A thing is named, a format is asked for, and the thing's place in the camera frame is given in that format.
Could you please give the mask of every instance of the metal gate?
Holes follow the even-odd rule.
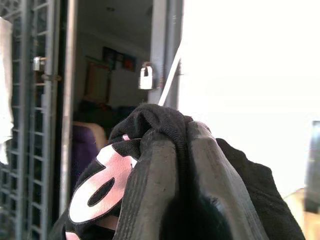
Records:
[[[13,24],[13,139],[0,164],[0,239],[46,240],[51,226],[59,0],[0,0]],[[33,71],[45,57],[44,72]]]

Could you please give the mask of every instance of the hanging cloth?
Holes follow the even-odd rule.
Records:
[[[6,142],[12,138],[12,24],[0,17],[0,163],[8,164]]]

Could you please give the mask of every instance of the purple chair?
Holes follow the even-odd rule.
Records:
[[[107,145],[104,129],[95,123],[73,122],[71,152],[71,191],[100,150]]]

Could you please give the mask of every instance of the door frame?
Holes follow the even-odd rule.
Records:
[[[150,62],[156,89],[149,91],[148,103],[157,104],[164,83],[181,41],[184,0],[153,0]],[[78,0],[69,0],[67,6],[66,54],[63,92],[61,137],[59,214],[62,215],[70,202],[70,172],[72,147],[72,122],[75,82],[75,56],[78,21]],[[178,74],[175,75],[165,106],[178,106]]]

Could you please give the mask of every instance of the black cloth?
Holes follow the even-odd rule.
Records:
[[[196,231],[197,229],[193,229],[193,226],[189,224],[190,221],[188,220],[192,218],[192,214],[188,213],[188,209],[191,208],[189,204],[192,202],[188,200],[188,196],[190,183],[193,180],[189,179],[188,173],[189,156],[186,134],[187,123],[191,121],[191,117],[184,116],[171,108],[160,107],[153,104],[144,104],[136,108],[127,119],[120,122],[113,129],[109,145],[100,151],[97,158],[92,161],[90,166],[79,178],[70,206],[54,225],[49,239],[112,239],[114,231],[101,227],[100,224],[110,216],[120,216],[119,224],[122,222],[126,223],[120,227],[118,225],[117,228],[117,231],[125,230],[126,234],[117,238],[116,233],[114,239],[138,239],[130,237],[133,236],[132,232],[138,231],[137,229],[132,230],[134,227],[133,223],[140,219],[137,216],[143,210],[145,213],[152,212],[152,209],[147,209],[147,211],[143,209],[147,206],[144,206],[142,202],[143,195],[150,194],[148,190],[146,190],[147,187],[145,187],[145,185],[150,184],[152,182],[151,178],[155,176],[153,175],[155,173],[151,171],[150,167],[152,165],[152,159],[148,157],[155,155],[151,153],[151,155],[147,154],[147,152],[152,152],[152,149],[155,149],[155,147],[158,149],[157,161],[159,161],[159,159],[161,160],[162,155],[167,160],[168,156],[166,153],[172,154],[172,149],[174,148],[178,181],[172,184],[177,185],[178,200],[175,199],[176,196],[172,196],[172,199],[175,199],[172,201],[177,201],[178,204],[176,203],[174,205],[175,207],[169,207],[169,209],[179,212],[175,215],[177,218],[175,220],[180,222],[176,228],[178,235],[172,237],[172,235],[169,236],[168,234],[159,233],[162,237],[158,239],[192,239],[192,231]],[[166,145],[168,140],[173,143],[173,147]],[[157,142],[157,145],[152,145],[152,141]],[[304,239],[301,229],[277,191],[271,170],[263,165],[249,161],[243,152],[232,148],[223,139],[217,139],[216,141],[226,158],[241,176],[269,239]],[[171,165],[168,165],[168,175],[174,174],[175,171],[174,167],[170,169],[170,166]],[[141,181],[139,182],[135,176],[139,176]],[[161,185],[161,182],[154,181],[152,184],[154,184],[156,188],[159,187],[156,185]],[[143,187],[143,190],[140,191],[139,196],[134,195],[133,193],[139,192],[140,185],[141,189]],[[162,199],[166,188],[167,186],[163,187],[163,193],[157,192],[157,198]],[[88,190],[89,196],[85,195],[85,190]],[[121,206],[128,205],[132,201],[135,202],[137,207],[123,207],[123,209],[126,209],[125,211],[128,212],[121,213]],[[172,219],[168,220],[166,216],[167,213],[159,213],[159,217],[163,218],[161,225],[165,225],[165,221],[172,221]],[[122,221],[122,218],[129,218],[129,220]],[[158,227],[160,231],[164,231],[161,226],[154,228],[157,229]]]

